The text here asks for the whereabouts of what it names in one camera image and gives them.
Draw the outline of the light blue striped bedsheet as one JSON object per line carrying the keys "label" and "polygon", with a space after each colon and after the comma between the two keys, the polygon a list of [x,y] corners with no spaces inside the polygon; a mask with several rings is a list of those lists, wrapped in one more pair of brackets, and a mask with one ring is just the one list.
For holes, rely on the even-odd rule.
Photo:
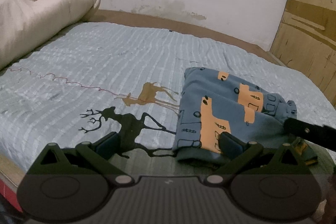
{"label": "light blue striped bedsheet", "polygon": [[295,102],[299,120],[335,126],[335,109],[302,73],[207,38],[80,23],[1,72],[1,154],[25,173],[48,143],[74,147],[123,132],[111,163],[129,174],[205,174],[171,153],[184,73],[204,67]]}

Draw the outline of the wooden wardrobe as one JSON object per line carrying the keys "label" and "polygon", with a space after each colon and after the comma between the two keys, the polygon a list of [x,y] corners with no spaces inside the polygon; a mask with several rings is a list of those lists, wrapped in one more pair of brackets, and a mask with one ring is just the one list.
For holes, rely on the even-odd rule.
{"label": "wooden wardrobe", "polygon": [[270,51],[335,105],[335,0],[287,0]]}

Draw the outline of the rolled beige comforter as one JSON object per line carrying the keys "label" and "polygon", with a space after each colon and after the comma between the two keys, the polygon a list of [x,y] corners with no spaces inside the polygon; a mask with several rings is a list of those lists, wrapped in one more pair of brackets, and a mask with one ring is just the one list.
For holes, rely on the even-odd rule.
{"label": "rolled beige comforter", "polygon": [[1,0],[1,68],[25,56],[80,20],[101,0]]}

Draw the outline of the blue orange printed pants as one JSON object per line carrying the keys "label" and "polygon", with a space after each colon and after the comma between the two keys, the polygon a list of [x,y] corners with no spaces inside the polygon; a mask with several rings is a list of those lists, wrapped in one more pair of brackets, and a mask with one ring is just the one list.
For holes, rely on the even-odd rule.
{"label": "blue orange printed pants", "polygon": [[188,68],[184,77],[173,144],[177,162],[226,164],[241,155],[250,141],[273,149],[290,143],[306,164],[317,160],[303,139],[284,131],[284,122],[297,117],[294,101],[214,69]]}

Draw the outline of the brown mattress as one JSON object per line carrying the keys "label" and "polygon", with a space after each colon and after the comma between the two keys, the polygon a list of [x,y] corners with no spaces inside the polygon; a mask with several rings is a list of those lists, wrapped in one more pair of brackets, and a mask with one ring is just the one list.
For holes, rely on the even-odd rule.
{"label": "brown mattress", "polygon": [[150,15],[132,14],[124,11],[110,10],[98,10],[92,17],[89,18],[89,21],[116,23],[130,27],[165,28],[170,31],[193,35],[198,38],[210,38],[219,42],[237,46],[249,53],[253,53],[256,56],[265,59],[266,61],[276,65],[281,65],[280,61],[278,61],[276,57],[273,57],[271,53],[264,51],[261,47],[255,44],[250,44],[232,36],[189,23],[158,18]]}

